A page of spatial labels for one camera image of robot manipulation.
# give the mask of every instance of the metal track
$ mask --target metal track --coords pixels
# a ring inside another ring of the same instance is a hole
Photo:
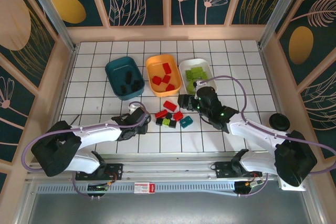
[[[86,193],[88,184],[78,184],[80,192]],[[232,191],[235,189],[234,181],[208,181],[208,182],[157,182],[155,183],[155,193],[189,193],[196,191]],[[134,183],[115,183],[106,194],[124,194],[133,193]],[[37,188],[37,194],[75,194],[72,184],[40,184]]]

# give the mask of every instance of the red block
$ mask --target red block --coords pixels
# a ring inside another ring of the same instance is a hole
[[[171,91],[171,90],[174,90],[175,89],[175,86],[174,85],[171,85],[169,84],[166,88],[166,91]]]
[[[164,63],[164,64],[163,64],[163,69],[164,69],[164,72],[165,72],[166,74],[170,74],[170,73],[172,73],[172,70],[170,69],[168,63]]]
[[[158,86],[161,84],[161,81],[162,81],[161,78],[158,76],[154,76],[152,79],[152,82]]]
[[[181,111],[178,111],[177,113],[173,115],[173,118],[175,119],[175,121],[178,122],[179,120],[183,118],[183,114],[181,113]]]
[[[169,101],[165,101],[163,106],[166,108],[166,109],[169,109],[170,111],[173,111],[175,112],[177,106],[174,104],[174,103],[171,103]]]
[[[167,110],[160,111],[159,113],[155,114],[155,118],[164,118],[168,114]]]
[[[163,83],[169,83],[169,81],[170,81],[170,76],[167,76],[167,75],[165,75],[164,77],[163,77],[163,79],[162,79],[162,82]]]

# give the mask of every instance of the tile floor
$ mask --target tile floor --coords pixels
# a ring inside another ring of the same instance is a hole
[[[135,136],[123,142],[105,142],[87,147],[100,154],[113,153],[180,153],[180,152],[236,152],[242,148],[261,151],[259,146],[244,138],[228,135],[200,120],[197,113],[181,109],[194,123],[182,129],[157,126],[154,113],[163,109],[165,101],[177,105],[177,95],[157,98],[150,89],[145,68],[146,60],[159,54],[171,54],[176,62],[202,58],[209,62],[214,76],[229,75],[243,84],[248,94],[246,116],[267,124],[275,113],[275,105],[261,63],[255,41],[121,41],[82,42],[72,71],[60,119],[75,125],[105,122],[112,116],[128,112],[131,101],[141,101],[152,114],[148,134]],[[145,79],[145,89],[140,97],[121,101],[113,93],[105,74],[105,65],[120,57],[132,57]],[[243,93],[231,80],[217,80],[218,97],[223,105],[242,109]]]

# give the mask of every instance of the green block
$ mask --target green block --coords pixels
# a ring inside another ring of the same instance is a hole
[[[187,81],[191,81],[193,79],[193,74],[191,70],[186,70],[185,75],[187,76]]]
[[[208,76],[206,75],[206,72],[203,72],[201,74],[201,78],[202,78],[202,80],[207,80],[208,79]]]
[[[191,72],[192,73],[203,72],[203,68],[202,67],[191,68]]]
[[[187,86],[187,91],[189,91],[191,94],[195,94],[195,87],[194,87],[194,81],[192,80],[189,82],[188,86]]]
[[[162,122],[162,125],[165,125],[165,126],[169,127],[169,124],[170,124],[170,119],[164,118],[163,122]]]

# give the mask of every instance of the black bracket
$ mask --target black bracket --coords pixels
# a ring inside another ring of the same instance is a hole
[[[262,177],[261,172],[248,172],[243,171],[241,174],[238,174],[236,170],[233,169],[232,162],[216,162],[215,169],[217,178],[253,178],[254,173]]]
[[[106,164],[106,168],[102,175],[98,175],[97,173],[86,174],[83,172],[79,172],[76,174],[76,180],[111,180],[110,176],[115,178],[114,174],[117,175],[117,180],[121,180],[122,177],[122,169],[123,164]]]

